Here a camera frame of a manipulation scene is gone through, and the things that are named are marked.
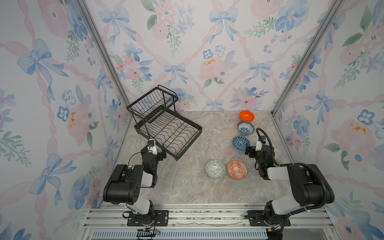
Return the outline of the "red patterned bowl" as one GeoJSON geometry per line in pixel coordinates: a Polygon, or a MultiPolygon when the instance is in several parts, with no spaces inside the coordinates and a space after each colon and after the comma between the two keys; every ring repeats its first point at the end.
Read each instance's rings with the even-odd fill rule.
{"type": "Polygon", "coordinates": [[[227,165],[227,173],[234,180],[244,180],[248,175],[248,169],[240,161],[231,161],[227,165]]]}

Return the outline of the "black wire dish rack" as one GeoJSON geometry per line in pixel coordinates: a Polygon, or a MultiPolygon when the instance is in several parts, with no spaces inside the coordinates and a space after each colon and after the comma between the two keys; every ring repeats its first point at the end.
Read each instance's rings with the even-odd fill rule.
{"type": "Polygon", "coordinates": [[[179,97],[158,85],[127,106],[136,132],[179,160],[201,135],[203,128],[176,111],[179,97]]]}

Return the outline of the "green patterned bowl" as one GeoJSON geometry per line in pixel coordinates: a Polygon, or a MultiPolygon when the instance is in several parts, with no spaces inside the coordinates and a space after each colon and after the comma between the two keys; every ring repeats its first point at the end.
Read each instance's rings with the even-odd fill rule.
{"type": "Polygon", "coordinates": [[[226,172],[226,166],[219,160],[211,160],[206,164],[206,173],[212,179],[222,178],[226,172]]]}

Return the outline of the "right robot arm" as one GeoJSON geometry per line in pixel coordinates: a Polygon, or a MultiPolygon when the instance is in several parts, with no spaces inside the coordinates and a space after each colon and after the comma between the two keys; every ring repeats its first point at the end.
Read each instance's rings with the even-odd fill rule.
{"type": "Polygon", "coordinates": [[[314,164],[277,165],[274,148],[268,145],[247,146],[245,154],[256,160],[260,177],[266,181],[286,181],[291,192],[280,199],[268,201],[262,212],[248,211],[250,222],[283,228],[289,217],[309,210],[322,208],[335,199],[335,194],[325,177],[314,164]]]}

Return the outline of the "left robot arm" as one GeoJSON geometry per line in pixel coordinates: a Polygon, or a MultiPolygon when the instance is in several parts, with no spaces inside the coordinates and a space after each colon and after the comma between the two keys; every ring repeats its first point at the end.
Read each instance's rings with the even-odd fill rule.
{"type": "Polygon", "coordinates": [[[154,188],[158,181],[158,164],[167,157],[164,150],[147,145],[139,154],[142,163],[116,165],[103,191],[103,201],[113,205],[125,204],[122,217],[128,226],[154,226],[157,216],[153,202],[141,195],[142,188],[154,188]]]}

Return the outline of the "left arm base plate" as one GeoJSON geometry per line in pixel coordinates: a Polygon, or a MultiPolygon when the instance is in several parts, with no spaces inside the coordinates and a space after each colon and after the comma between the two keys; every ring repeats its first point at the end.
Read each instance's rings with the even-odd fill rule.
{"type": "Polygon", "coordinates": [[[127,226],[129,227],[167,227],[169,222],[168,210],[149,211],[147,215],[134,214],[129,212],[127,226]]]}

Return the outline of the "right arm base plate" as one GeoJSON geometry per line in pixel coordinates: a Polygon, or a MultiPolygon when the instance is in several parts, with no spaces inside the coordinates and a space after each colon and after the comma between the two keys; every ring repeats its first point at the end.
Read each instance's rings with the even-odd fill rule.
{"type": "Polygon", "coordinates": [[[261,210],[248,210],[244,218],[249,220],[251,227],[275,227],[281,225],[285,216],[261,210]]]}

